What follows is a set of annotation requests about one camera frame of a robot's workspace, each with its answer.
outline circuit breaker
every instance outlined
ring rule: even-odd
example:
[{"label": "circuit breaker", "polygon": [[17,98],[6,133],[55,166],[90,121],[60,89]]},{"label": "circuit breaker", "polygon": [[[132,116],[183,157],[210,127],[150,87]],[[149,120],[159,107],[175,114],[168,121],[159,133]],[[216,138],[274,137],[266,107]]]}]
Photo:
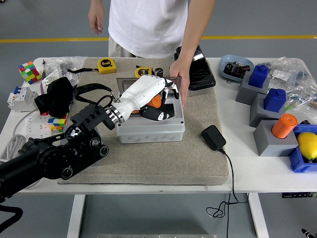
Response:
[{"label": "circuit breaker", "polygon": [[38,96],[29,87],[15,87],[13,93],[10,93],[8,104],[11,110],[18,113],[30,112],[37,108],[34,99]]}]

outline person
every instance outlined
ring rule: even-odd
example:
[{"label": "person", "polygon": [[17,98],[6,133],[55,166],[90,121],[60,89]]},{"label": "person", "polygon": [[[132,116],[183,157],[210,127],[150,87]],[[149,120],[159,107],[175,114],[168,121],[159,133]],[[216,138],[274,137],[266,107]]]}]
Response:
[{"label": "person", "polygon": [[[185,107],[189,68],[209,24],[215,0],[112,0],[109,12],[109,57],[179,58],[170,76],[181,76],[180,94]],[[105,9],[102,0],[91,0],[90,27],[102,33]]]}]

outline rubik's cube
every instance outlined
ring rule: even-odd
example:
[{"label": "rubik's cube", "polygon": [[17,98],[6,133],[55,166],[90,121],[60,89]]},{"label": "rubik's cube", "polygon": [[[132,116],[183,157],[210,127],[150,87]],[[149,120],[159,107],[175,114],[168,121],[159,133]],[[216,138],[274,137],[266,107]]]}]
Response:
[{"label": "rubik's cube", "polygon": [[42,79],[40,73],[36,70],[32,61],[19,65],[19,71],[21,76],[29,84],[35,83]]},{"label": "rubik's cube", "polygon": [[65,114],[62,118],[53,118],[50,117],[48,121],[48,125],[54,133],[61,133],[64,130],[64,127],[67,123],[68,114]]}]

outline blue block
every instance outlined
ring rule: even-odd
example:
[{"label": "blue block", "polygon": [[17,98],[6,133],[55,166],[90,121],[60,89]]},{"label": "blue block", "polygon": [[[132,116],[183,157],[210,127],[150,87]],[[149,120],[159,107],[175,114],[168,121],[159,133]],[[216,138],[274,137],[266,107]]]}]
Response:
[{"label": "blue block", "polygon": [[267,96],[264,98],[264,110],[276,112],[284,106],[286,102],[286,92],[283,89],[271,88]]},{"label": "blue block", "polygon": [[251,74],[249,85],[262,88],[264,81],[267,78],[269,69],[265,65],[256,65]]}]

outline orange cylinder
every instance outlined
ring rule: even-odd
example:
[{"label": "orange cylinder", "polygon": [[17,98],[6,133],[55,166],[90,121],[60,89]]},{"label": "orange cylinder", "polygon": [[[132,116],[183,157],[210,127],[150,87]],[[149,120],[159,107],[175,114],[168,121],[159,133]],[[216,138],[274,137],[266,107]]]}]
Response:
[{"label": "orange cylinder", "polygon": [[292,115],[285,113],[277,121],[277,123],[272,127],[272,134],[279,139],[284,139],[288,134],[297,126],[298,120]]},{"label": "orange cylinder", "polygon": [[[159,108],[161,105],[161,98],[160,98],[160,94],[157,94],[155,97],[153,97],[148,103],[147,105],[154,107],[154,108]],[[136,114],[138,113],[139,110],[134,110],[132,111],[132,114]]]}]

